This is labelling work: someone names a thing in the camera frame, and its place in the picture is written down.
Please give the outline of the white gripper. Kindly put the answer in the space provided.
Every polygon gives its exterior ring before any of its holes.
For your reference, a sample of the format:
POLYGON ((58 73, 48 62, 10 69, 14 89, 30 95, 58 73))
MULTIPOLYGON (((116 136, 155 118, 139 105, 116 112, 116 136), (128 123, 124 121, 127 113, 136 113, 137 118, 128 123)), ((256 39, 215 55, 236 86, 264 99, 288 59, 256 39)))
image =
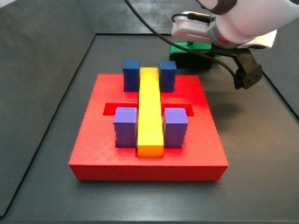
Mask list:
POLYGON ((216 16, 184 11, 172 16, 172 36, 189 42, 213 44, 221 49, 271 48, 276 40, 276 31, 245 37, 232 28, 217 26, 216 16))

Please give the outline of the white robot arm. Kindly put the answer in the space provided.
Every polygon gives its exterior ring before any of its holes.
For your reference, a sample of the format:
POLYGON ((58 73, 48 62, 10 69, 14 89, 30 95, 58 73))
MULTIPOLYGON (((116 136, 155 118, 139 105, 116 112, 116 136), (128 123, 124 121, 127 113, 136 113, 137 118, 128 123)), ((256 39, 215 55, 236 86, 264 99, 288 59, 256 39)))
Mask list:
POLYGON ((172 36, 221 49, 271 47, 276 30, 299 18, 299 0, 195 0, 209 15, 172 18, 172 36))

